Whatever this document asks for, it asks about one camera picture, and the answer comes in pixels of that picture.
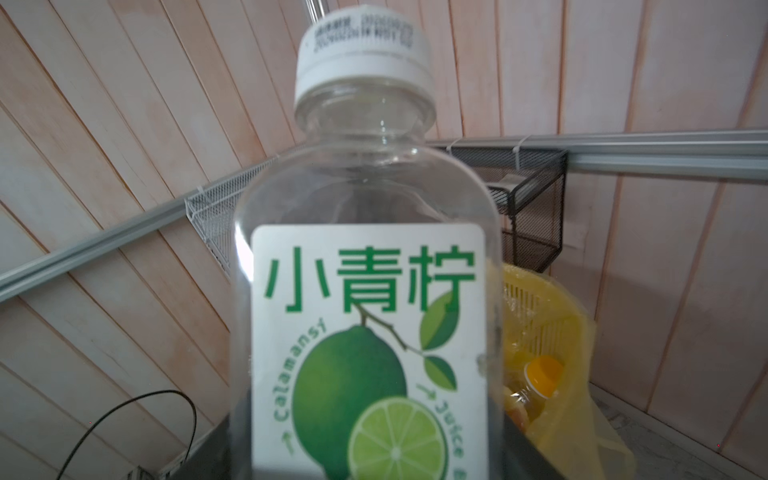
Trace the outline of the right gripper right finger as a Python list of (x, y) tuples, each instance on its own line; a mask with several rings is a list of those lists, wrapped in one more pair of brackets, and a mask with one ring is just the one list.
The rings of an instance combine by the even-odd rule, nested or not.
[(508, 416), (504, 417), (503, 441), (503, 479), (564, 480)]

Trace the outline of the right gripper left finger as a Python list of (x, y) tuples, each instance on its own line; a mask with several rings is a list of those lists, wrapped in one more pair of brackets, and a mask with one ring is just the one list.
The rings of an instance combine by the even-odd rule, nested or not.
[(215, 427), (171, 480), (230, 480), (231, 449), (229, 417)]

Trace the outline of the yellow label tea bottle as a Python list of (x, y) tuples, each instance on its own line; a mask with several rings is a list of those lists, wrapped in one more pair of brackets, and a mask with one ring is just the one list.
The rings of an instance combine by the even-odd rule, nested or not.
[(554, 356), (532, 358), (505, 373), (503, 403), (507, 416), (525, 433), (557, 390), (564, 365)]

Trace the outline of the lime label bottle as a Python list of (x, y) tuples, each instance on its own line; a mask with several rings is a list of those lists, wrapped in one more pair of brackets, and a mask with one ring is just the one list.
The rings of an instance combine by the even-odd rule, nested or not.
[(235, 479), (499, 479), (500, 217), (429, 147), (420, 28), (336, 10), (304, 34), (305, 141), (240, 197), (231, 274)]

